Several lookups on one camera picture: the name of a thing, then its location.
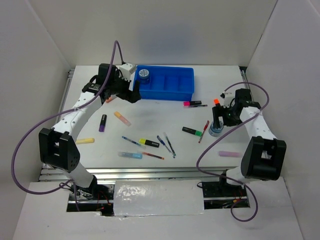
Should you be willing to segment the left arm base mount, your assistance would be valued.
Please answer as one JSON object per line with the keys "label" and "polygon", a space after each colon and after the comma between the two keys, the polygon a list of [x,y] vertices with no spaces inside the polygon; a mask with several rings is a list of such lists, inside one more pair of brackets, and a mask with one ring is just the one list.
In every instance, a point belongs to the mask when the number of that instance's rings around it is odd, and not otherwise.
{"label": "left arm base mount", "polygon": [[100,185],[97,193],[88,193],[79,187],[67,184],[62,189],[69,192],[66,211],[73,212],[97,212],[102,216],[111,217],[114,215],[114,190],[115,184]]}

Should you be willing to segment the orange cap peach highlighter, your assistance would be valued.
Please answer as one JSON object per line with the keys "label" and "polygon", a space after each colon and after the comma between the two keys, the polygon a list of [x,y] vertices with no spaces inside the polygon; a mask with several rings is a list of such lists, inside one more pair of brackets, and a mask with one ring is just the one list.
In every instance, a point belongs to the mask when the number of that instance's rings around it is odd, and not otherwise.
{"label": "orange cap peach highlighter", "polygon": [[118,111],[114,112],[114,116],[116,118],[118,118],[122,123],[124,123],[126,126],[131,126],[131,123],[122,115],[120,114]]}

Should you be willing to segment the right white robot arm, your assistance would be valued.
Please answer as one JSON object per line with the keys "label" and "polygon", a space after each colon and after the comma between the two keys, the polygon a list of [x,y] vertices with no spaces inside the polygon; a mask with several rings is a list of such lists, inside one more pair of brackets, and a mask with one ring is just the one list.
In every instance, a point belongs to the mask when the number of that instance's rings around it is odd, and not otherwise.
{"label": "right white robot arm", "polygon": [[279,179],[287,150],[284,140],[279,140],[269,129],[264,116],[264,105],[253,101],[248,88],[240,88],[231,96],[224,90],[220,95],[224,100],[220,104],[214,101],[212,107],[213,127],[229,127],[199,156],[196,168],[209,175],[210,172],[200,168],[200,161],[205,154],[221,140],[241,127],[245,127],[250,141],[238,167],[228,169],[219,175],[224,179],[219,182],[218,190],[223,196],[230,196],[236,186],[244,186],[253,181],[276,181]]}

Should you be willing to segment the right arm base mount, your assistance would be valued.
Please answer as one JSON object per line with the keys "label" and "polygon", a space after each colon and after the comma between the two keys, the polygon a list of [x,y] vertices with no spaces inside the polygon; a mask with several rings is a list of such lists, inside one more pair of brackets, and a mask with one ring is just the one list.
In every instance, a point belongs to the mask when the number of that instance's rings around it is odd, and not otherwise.
{"label": "right arm base mount", "polygon": [[219,181],[201,181],[196,185],[202,190],[205,210],[248,208],[250,206],[247,192],[239,185],[227,184],[225,179]]}

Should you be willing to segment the black orange highlighter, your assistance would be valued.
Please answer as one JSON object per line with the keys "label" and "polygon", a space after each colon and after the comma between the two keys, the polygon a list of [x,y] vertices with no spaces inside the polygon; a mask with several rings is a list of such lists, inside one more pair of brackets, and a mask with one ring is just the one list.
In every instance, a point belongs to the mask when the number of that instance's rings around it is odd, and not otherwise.
{"label": "black orange highlighter", "polygon": [[214,99],[213,102],[214,102],[215,105],[219,105],[220,104],[220,101],[217,98]]}

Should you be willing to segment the lilac highlighter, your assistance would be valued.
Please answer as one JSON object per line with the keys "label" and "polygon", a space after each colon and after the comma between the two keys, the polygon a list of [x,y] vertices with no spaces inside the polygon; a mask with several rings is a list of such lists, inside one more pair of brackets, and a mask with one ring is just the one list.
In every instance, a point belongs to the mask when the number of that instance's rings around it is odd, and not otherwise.
{"label": "lilac highlighter", "polygon": [[242,153],[234,151],[219,151],[218,155],[220,157],[240,158],[242,156]]}

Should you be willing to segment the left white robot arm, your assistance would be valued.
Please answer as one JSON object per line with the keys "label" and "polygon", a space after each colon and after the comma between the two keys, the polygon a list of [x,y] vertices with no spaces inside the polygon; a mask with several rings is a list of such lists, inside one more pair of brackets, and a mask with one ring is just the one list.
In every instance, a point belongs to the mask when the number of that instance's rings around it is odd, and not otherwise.
{"label": "left white robot arm", "polygon": [[40,160],[72,179],[88,200],[97,197],[99,187],[96,177],[80,163],[81,155],[76,140],[90,117],[110,96],[116,95],[130,103],[140,100],[139,87],[129,89],[130,77],[135,70],[136,65],[132,63],[120,66],[100,64],[98,74],[83,87],[71,112],[52,128],[43,128],[38,135]]}

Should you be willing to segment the black purple highlighter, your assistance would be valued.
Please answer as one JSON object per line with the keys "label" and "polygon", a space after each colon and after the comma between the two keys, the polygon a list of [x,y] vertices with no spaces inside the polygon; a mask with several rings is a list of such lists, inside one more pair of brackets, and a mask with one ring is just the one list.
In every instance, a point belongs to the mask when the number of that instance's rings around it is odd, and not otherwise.
{"label": "black purple highlighter", "polygon": [[100,133],[103,133],[105,131],[105,127],[106,127],[106,122],[107,122],[107,115],[106,114],[103,114],[101,116],[101,120],[100,120],[100,124],[99,124],[99,129],[98,131]]}

